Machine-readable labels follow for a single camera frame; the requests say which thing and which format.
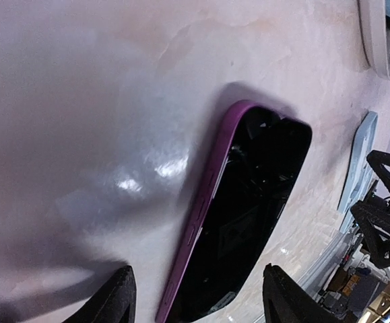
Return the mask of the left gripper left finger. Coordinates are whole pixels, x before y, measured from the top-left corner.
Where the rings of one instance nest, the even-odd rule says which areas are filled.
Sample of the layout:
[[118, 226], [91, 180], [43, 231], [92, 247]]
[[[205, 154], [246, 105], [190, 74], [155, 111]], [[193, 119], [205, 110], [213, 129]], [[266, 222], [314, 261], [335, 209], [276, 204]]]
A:
[[133, 268], [126, 265], [64, 323], [134, 323], [137, 285]]

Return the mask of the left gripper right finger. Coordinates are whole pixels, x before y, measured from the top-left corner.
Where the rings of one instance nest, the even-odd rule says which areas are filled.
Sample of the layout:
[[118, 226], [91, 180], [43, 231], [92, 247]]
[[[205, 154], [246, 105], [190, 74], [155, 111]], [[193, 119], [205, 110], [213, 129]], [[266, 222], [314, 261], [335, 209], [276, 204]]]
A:
[[340, 320], [323, 309], [278, 265], [267, 264], [263, 271], [263, 307], [268, 323], [352, 322]]

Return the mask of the light blue phone case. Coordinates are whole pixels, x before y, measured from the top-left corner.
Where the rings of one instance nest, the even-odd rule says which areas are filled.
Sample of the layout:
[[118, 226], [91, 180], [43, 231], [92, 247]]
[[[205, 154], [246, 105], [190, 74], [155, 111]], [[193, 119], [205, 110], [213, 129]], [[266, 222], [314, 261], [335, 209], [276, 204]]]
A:
[[350, 207], [363, 199], [370, 188], [373, 170], [366, 160], [372, 151], [377, 130], [378, 114], [369, 111], [357, 128], [350, 154], [348, 172], [337, 210], [344, 216], [339, 232], [345, 234], [354, 220]]

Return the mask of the purple edged black phone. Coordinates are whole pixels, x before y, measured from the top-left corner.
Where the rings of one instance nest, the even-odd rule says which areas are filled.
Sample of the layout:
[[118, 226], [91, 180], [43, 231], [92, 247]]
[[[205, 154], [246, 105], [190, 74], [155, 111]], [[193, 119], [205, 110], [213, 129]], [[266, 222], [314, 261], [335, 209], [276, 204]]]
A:
[[195, 322], [231, 303], [266, 246], [313, 132], [254, 101], [225, 112], [156, 314]]

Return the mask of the grey ceramic plate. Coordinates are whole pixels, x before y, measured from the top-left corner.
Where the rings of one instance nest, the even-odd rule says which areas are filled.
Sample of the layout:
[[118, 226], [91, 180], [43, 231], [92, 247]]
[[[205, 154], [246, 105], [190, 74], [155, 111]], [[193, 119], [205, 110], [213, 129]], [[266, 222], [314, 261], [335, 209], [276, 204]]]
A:
[[390, 80], [390, 31], [385, 1], [358, 1], [360, 28], [366, 59], [375, 73]]

